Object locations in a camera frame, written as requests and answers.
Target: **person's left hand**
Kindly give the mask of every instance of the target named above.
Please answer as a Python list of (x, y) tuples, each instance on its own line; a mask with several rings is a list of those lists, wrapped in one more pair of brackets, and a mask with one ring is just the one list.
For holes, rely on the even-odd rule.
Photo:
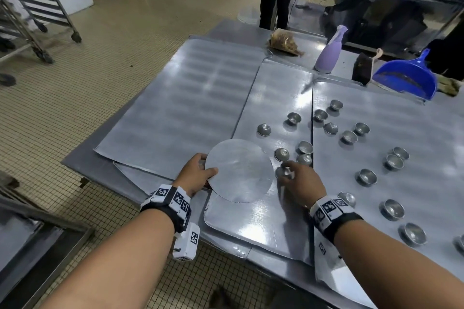
[(195, 193), (203, 188), (206, 184), (206, 180), (216, 175), (219, 171), (217, 168), (205, 170), (203, 165), (200, 166), (200, 160), (205, 160), (206, 157), (207, 155), (203, 153), (195, 154), (193, 158), (184, 165), (172, 186), (181, 186), (189, 197), (193, 197)]

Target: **circular metal sheet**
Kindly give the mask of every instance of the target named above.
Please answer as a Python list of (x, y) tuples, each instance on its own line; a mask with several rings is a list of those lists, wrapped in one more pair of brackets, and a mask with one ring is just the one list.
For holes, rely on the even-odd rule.
[(269, 190), (274, 169), (261, 147), (243, 139), (228, 139), (208, 154), (205, 168), (218, 168), (208, 182), (218, 195), (234, 203), (249, 203)]

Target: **forearm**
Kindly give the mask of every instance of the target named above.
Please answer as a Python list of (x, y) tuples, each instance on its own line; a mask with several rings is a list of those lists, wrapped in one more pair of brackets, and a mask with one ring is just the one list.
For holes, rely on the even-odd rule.
[(174, 225), (148, 209), (85, 258), (41, 309), (140, 309), (163, 270)]
[(334, 244), (379, 309), (464, 306), (464, 284), (459, 279), (365, 221), (344, 224)]

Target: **blue dustpan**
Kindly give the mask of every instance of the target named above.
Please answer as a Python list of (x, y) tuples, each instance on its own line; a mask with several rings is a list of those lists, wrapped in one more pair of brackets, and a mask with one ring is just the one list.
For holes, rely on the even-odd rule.
[(372, 79), (394, 91), (406, 91), (426, 100), (437, 91), (437, 78), (425, 65), (430, 49), (413, 60), (392, 60), (383, 64)]

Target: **dustpan handle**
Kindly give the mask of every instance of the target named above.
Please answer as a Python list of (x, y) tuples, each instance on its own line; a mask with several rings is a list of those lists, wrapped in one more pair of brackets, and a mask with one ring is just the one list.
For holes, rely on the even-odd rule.
[(430, 53), (430, 49), (429, 48), (425, 48), (420, 57), (418, 57), (417, 59), (413, 59), (413, 60), (409, 60), (409, 62), (412, 62), (413, 64), (417, 65), (417, 66), (420, 66), (422, 67), (423, 69), (427, 69), (427, 66), (426, 66), (426, 57), (427, 55)]

